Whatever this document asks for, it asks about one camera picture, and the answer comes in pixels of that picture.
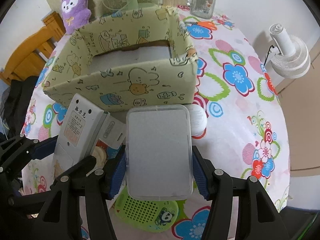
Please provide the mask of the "white plug adapter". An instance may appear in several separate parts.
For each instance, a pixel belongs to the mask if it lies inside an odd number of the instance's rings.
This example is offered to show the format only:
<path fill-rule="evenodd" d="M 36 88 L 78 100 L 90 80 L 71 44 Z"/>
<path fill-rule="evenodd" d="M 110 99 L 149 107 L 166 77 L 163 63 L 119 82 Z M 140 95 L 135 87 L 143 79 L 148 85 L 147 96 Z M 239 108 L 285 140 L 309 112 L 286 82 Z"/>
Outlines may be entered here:
<path fill-rule="evenodd" d="M 109 116 L 99 130 L 95 146 L 104 149 L 108 154 L 117 153 L 123 144 L 125 136 L 125 124 Z"/>

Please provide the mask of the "purple plush bunny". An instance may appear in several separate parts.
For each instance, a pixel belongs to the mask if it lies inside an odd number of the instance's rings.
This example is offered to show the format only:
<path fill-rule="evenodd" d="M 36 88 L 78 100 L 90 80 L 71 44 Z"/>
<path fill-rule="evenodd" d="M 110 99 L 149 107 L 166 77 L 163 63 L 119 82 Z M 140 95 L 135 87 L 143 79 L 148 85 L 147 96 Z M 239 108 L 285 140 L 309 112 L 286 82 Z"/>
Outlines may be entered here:
<path fill-rule="evenodd" d="M 88 24 L 92 14 L 88 8 L 88 0 L 62 0 L 61 10 L 67 35 Z"/>

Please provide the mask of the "wooden chair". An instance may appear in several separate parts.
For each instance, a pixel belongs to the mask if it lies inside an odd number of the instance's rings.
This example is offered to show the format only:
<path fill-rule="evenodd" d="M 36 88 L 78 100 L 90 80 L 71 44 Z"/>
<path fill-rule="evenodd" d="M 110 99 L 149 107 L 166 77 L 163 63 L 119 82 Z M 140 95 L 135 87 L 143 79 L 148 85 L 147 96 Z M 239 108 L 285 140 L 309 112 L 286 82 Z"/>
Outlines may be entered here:
<path fill-rule="evenodd" d="M 55 11 L 44 17 L 42 22 L 44 26 L 16 48 L 1 70 L 1 80 L 7 85 L 11 85 L 13 80 L 24 81 L 30 76 L 39 76 L 56 43 L 66 33 L 62 18 Z"/>

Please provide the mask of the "translucent white plastic case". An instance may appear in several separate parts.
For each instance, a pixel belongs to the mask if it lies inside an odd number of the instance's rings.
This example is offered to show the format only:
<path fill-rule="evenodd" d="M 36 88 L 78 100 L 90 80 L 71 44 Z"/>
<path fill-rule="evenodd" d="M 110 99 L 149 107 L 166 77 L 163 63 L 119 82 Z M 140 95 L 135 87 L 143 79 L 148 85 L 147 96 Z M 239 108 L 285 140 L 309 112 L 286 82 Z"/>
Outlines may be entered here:
<path fill-rule="evenodd" d="M 126 115 L 126 183 L 136 200 L 184 200 L 193 192 L 190 114 L 183 105 Z"/>

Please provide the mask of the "white oval earbud case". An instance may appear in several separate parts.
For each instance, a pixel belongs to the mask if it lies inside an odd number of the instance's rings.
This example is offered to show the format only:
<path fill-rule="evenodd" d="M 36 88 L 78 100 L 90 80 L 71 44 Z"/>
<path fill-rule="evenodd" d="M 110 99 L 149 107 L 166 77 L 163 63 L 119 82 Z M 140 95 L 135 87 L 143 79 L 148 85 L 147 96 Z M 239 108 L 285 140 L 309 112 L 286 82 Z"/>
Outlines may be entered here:
<path fill-rule="evenodd" d="M 204 109 L 196 104 L 185 106 L 190 115 L 191 135 L 201 135 L 207 127 L 207 115 Z"/>

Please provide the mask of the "green perforated panda speaker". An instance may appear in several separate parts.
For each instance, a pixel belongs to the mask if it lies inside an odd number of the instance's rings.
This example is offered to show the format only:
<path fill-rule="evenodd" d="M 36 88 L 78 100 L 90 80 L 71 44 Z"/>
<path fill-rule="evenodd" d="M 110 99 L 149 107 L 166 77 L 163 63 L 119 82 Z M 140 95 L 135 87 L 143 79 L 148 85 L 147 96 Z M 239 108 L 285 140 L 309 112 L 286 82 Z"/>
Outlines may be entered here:
<path fill-rule="evenodd" d="M 116 216 L 123 222 L 153 233 L 170 229 L 179 211 L 176 201 L 133 199 L 126 187 L 119 194 L 114 209 Z"/>

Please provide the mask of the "patterned cardboard storage box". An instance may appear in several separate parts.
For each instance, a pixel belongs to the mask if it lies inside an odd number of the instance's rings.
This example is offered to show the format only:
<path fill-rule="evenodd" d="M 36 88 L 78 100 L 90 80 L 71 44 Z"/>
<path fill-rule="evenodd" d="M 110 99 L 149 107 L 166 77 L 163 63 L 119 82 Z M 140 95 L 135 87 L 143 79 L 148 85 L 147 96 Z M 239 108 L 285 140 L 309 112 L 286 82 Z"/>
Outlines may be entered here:
<path fill-rule="evenodd" d="M 176 7 L 101 17 L 66 37 L 43 91 L 69 106 L 79 94 L 107 111 L 190 104 L 197 52 Z"/>

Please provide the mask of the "orange handled scissors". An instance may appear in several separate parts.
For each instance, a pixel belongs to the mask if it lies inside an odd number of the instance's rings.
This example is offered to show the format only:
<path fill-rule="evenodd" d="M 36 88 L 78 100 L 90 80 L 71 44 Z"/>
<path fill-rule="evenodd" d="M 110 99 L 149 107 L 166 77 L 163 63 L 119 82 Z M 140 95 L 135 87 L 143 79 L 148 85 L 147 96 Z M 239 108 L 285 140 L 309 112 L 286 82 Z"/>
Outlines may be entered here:
<path fill-rule="evenodd" d="M 210 22 L 210 21 L 185 22 L 185 24 L 189 24 L 189 25 L 194 25 L 195 24 L 195 25 L 207 28 L 209 30 L 213 30 L 213 31 L 217 30 L 217 26 L 213 22 Z"/>

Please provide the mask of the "floral tablecloth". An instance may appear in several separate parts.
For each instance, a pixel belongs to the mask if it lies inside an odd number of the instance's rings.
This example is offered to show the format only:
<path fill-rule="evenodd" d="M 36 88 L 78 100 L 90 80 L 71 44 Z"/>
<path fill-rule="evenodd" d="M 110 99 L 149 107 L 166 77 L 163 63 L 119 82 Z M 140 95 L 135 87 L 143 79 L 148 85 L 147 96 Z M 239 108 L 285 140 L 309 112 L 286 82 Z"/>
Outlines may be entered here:
<path fill-rule="evenodd" d="M 186 24 L 197 50 L 198 69 L 193 103 L 206 110 L 206 130 L 193 137 L 204 158 L 232 177 L 256 176 L 280 212 L 287 204 L 290 182 L 290 150 L 285 118 L 276 89 L 244 34 L 225 14 L 210 20 L 192 16 L 187 6 L 178 5 L 183 22 L 210 21 L 217 30 Z M 56 136 L 67 109 L 43 93 L 54 57 L 66 40 L 58 42 L 33 91 L 22 128 L 30 139 Z M 22 170 L 23 193 L 50 190 L 53 154 L 32 160 Z M 196 189 L 188 200 L 178 201 L 179 214 L 172 228 L 151 233 L 111 217 L 118 239 L 200 239 L 210 203 Z"/>

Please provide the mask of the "white floor fan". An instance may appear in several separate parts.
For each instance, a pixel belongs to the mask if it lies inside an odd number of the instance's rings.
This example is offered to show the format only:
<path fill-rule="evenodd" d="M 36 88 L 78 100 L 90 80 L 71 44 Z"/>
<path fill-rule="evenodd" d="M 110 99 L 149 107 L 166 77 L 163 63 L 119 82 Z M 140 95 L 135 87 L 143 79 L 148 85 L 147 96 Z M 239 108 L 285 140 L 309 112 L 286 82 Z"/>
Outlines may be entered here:
<path fill-rule="evenodd" d="M 310 69 L 311 59 L 305 42 L 295 35 L 287 33 L 280 23 L 269 28 L 270 36 L 279 50 L 271 59 L 274 71 L 286 78 L 297 79 Z"/>

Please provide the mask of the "white remote control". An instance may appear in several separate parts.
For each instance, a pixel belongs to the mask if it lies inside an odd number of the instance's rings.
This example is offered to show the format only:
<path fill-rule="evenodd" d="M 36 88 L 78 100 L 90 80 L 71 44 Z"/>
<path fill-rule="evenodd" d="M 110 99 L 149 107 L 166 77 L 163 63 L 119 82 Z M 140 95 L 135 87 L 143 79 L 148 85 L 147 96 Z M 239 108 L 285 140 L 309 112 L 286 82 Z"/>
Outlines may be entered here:
<path fill-rule="evenodd" d="M 80 94 L 75 94 L 55 145 L 54 178 L 90 155 L 95 138 L 109 115 Z"/>

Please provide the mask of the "round hedgehog compact mirror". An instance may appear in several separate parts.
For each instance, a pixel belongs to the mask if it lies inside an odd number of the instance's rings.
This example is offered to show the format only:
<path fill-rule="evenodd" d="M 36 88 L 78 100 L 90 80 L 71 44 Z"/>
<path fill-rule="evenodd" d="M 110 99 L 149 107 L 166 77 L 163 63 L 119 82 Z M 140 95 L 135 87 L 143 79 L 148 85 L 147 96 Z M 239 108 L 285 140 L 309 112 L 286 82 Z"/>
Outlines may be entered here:
<path fill-rule="evenodd" d="M 95 159 L 96 159 L 96 164 L 94 167 L 95 170 L 98 168 L 103 168 L 107 162 L 106 151 L 99 146 L 95 146 L 91 156 L 95 157 Z"/>

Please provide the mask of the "black clothing on chair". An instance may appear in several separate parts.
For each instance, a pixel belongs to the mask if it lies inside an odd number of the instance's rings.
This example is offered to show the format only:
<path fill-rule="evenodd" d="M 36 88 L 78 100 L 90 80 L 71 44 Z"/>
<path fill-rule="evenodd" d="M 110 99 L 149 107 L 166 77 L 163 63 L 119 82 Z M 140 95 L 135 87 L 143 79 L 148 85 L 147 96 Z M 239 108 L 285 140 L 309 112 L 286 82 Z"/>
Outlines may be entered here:
<path fill-rule="evenodd" d="M 1 119 L 9 128 L 10 139 L 20 135 L 31 96 L 38 81 L 38 76 L 30 76 L 24 81 L 12 80 L 1 98 Z"/>

